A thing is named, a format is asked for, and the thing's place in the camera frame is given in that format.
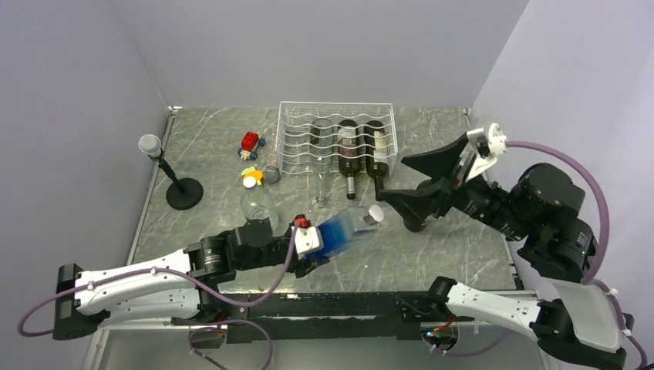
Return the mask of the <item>dark green wine bottle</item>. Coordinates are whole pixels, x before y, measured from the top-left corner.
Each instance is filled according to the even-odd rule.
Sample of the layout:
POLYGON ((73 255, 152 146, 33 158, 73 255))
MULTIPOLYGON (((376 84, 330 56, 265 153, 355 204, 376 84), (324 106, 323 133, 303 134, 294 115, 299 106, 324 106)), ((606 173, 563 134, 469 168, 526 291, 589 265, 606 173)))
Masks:
POLYGON ((385 179, 389 176, 388 138, 384 125, 379 120, 371 120, 363 127, 363 139, 366 159, 366 173, 373 179, 375 199, 381 201, 379 195, 385 189, 385 179))
POLYGON ((361 170, 359 159, 359 131, 352 119, 342 120, 337 127, 339 172, 346 179, 346 198, 356 199, 355 177, 361 170))

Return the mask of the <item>blue square water bottle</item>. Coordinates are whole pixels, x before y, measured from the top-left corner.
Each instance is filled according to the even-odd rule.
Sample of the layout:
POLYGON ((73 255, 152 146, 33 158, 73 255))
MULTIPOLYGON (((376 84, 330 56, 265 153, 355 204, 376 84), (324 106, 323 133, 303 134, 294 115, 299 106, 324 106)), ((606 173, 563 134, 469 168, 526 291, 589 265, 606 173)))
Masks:
POLYGON ((384 218, 383 209, 376 204, 346 208, 317 226, 321 247, 305 256, 316 259, 334 257, 356 241, 374 235, 384 218))

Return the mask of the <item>clear glass wine bottle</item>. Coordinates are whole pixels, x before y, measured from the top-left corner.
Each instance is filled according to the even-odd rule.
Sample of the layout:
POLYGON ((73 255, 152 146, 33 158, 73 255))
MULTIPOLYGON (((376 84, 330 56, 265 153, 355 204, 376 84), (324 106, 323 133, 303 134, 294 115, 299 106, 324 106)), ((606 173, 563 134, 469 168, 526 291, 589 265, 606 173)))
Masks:
POLYGON ((333 124, 329 119, 318 118, 312 122, 310 129, 310 153, 312 170, 317 176, 315 202, 319 207, 327 203, 327 176, 332 165, 333 124))

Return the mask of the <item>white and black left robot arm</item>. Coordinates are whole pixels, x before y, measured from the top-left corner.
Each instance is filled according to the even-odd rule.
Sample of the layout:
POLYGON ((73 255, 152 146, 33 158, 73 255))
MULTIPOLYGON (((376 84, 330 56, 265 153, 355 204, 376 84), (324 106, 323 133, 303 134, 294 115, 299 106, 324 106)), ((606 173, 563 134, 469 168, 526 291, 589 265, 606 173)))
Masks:
POLYGON ((281 236, 268 220, 240 227, 150 261, 112 270, 87 271, 78 264, 59 268, 52 338, 83 338, 98 328, 144 318, 194 319, 210 324, 222 304, 206 290, 234 281, 239 271, 282 265, 297 278, 329 262, 335 245, 324 227, 298 216, 281 236))

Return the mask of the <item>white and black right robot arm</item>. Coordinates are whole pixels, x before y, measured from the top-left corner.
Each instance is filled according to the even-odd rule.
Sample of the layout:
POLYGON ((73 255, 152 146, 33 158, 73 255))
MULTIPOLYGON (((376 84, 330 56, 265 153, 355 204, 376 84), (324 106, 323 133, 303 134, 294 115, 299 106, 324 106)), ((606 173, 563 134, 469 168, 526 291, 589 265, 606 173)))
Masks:
POLYGON ((528 167, 511 190, 486 181, 483 172, 509 147, 496 126, 471 130, 447 146, 404 157, 403 163, 426 179, 414 190, 382 190, 379 198, 413 232, 422 230, 428 217, 456 209, 510 241, 522 241, 519 256, 555 286, 558 298, 520 301, 438 277, 417 303, 396 298, 395 305, 420 321, 474 318, 501 326, 563 362, 623 368, 621 342, 631 337, 633 320, 617 307, 614 291, 594 278, 607 228, 593 234, 578 215, 584 190, 549 163, 528 167))

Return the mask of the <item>clear round glass bottle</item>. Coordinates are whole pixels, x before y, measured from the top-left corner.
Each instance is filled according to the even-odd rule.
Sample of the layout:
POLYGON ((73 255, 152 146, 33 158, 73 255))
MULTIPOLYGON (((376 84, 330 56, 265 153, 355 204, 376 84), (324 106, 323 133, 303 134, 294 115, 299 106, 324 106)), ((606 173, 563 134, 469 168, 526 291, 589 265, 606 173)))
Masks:
POLYGON ((279 215, 272 195, 258 184, 254 177, 244 177, 240 199, 241 211, 246 220, 268 220, 273 231, 279 226, 279 215))

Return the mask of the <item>colourful toy block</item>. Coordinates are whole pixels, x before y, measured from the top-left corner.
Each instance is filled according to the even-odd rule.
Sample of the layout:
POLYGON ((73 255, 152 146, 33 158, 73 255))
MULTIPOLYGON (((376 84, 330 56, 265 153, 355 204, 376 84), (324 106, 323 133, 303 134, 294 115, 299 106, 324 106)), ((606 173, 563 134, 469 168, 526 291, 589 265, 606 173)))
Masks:
POLYGON ((253 177, 256 179, 257 184, 261 187, 264 183, 264 174, 261 170, 258 170, 255 166, 250 166, 241 171, 241 176, 245 179, 248 177, 253 177))

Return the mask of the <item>red toy block car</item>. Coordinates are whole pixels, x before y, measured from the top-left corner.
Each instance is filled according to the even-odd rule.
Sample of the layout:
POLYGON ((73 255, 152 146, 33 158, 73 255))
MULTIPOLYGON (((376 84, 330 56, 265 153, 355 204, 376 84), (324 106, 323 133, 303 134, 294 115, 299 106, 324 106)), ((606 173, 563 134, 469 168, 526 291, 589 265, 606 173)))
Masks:
POLYGON ((252 131, 246 132, 241 140, 241 147, 238 149, 238 155, 242 160, 256 160, 258 158, 257 150, 264 147, 265 138, 252 131))

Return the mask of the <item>grey microphone on stand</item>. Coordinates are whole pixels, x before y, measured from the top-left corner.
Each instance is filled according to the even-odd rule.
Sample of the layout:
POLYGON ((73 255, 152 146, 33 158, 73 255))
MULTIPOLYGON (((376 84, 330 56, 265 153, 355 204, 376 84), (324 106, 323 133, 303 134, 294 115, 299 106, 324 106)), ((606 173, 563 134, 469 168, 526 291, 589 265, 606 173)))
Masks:
POLYGON ((198 205, 204 195, 204 188, 194 178, 179 178, 164 158, 164 148, 160 138, 145 134, 138 141, 139 150, 157 164, 171 181, 166 192, 167 204, 175 210, 189 210, 198 205))

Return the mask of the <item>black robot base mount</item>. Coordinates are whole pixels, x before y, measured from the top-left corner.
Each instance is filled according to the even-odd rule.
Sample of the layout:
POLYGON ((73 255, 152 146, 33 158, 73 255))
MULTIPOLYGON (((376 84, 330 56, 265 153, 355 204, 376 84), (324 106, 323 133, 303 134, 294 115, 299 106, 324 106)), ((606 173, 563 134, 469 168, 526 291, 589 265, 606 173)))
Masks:
POLYGON ((263 336, 253 322, 274 340, 395 338, 417 340, 420 330, 441 326, 449 318, 427 302, 431 283, 395 291, 344 291, 274 293, 255 304, 254 293, 230 294, 246 306, 228 304, 200 288, 199 312, 192 320, 203 325, 219 322, 227 328, 229 344, 250 343, 263 336))

